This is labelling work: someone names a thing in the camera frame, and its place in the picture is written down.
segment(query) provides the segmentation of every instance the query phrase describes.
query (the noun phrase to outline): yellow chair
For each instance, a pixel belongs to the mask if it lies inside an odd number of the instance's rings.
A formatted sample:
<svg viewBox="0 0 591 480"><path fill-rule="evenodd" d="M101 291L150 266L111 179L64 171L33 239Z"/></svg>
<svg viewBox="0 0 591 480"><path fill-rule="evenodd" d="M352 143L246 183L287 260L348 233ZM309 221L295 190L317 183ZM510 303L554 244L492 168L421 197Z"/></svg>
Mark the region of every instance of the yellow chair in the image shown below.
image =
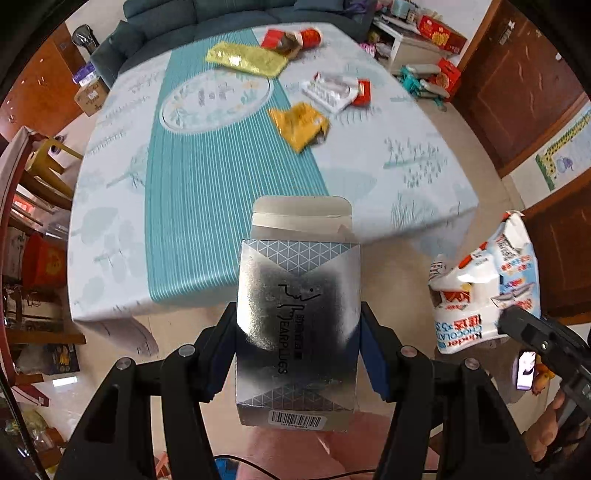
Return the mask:
<svg viewBox="0 0 591 480"><path fill-rule="evenodd" d="M37 151L31 153L27 160L25 170L32 176L39 177L49 186L64 194L69 199L72 199L74 198L74 190L72 190L60 177L54 173L64 173L64 167L62 167L53 159L53 157L49 155L48 152L52 146L61 148L63 151L68 152L70 155L82 160L82 155L80 155L78 152L75 152L54 138L48 138L41 144Z"/></svg>

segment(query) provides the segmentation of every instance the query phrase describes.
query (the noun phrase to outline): purple box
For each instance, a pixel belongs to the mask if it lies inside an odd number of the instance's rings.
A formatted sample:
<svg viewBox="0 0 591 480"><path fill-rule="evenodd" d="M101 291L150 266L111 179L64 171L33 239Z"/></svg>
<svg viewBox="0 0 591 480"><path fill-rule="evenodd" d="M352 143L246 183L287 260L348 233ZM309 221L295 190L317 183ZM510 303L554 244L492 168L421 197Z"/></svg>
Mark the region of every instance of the purple box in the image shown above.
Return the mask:
<svg viewBox="0 0 591 480"><path fill-rule="evenodd" d="M92 63L88 62L86 65L84 65L80 70L76 72L76 74L72 77L72 80L74 80L74 83L80 83L84 78L86 78L94 71L95 66Z"/></svg>

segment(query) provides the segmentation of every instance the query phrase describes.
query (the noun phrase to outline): yellow snack wrapper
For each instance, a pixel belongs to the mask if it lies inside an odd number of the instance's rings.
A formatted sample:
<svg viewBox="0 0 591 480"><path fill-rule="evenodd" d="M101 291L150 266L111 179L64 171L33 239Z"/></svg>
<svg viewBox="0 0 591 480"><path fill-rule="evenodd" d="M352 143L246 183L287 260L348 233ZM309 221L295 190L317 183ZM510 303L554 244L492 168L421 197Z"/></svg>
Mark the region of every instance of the yellow snack wrapper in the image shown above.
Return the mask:
<svg viewBox="0 0 591 480"><path fill-rule="evenodd" d="M329 121L309 103L296 103L289 110L269 108L269 116L279 130L279 134L296 153L304 150L316 137L324 137L329 131Z"/></svg>
<svg viewBox="0 0 591 480"><path fill-rule="evenodd" d="M276 78L289 61L280 53L266 48L225 41L210 48L205 60L270 79Z"/></svg>

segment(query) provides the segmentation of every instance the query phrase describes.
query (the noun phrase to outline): wooden door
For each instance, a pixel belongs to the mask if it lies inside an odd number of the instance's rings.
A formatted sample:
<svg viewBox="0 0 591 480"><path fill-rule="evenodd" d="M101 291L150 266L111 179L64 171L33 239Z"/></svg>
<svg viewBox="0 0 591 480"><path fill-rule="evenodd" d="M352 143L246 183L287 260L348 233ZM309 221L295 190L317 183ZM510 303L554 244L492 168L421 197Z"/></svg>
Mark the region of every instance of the wooden door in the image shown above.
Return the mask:
<svg viewBox="0 0 591 480"><path fill-rule="evenodd" d="M538 258L542 312L591 312L591 171L526 210L525 225Z"/></svg>
<svg viewBox="0 0 591 480"><path fill-rule="evenodd" d="M582 93L581 84L554 46L516 7L502 0L462 72L453 104L496 169L503 170Z"/></svg>
<svg viewBox="0 0 591 480"><path fill-rule="evenodd" d="M82 114L74 101L80 86L53 43L43 45L27 64L34 78L35 100L27 113L35 116L36 130L53 136Z"/></svg>
<svg viewBox="0 0 591 480"><path fill-rule="evenodd" d="M72 76L82 65L61 25L35 52L0 107L0 134L11 140L25 125L52 137L81 115L74 101L79 86Z"/></svg>

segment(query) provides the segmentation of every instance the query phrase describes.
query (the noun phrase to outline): barcode label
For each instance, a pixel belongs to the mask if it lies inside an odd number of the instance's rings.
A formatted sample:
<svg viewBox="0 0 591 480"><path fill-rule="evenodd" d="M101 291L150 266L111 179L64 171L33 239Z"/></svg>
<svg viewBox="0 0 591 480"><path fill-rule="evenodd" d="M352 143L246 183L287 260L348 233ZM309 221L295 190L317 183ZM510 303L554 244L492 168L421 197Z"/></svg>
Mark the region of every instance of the barcode label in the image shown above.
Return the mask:
<svg viewBox="0 0 591 480"><path fill-rule="evenodd" d="M292 427L295 429L322 430L326 423L326 417L271 410L269 412L269 423L271 425L281 425L282 427Z"/></svg>

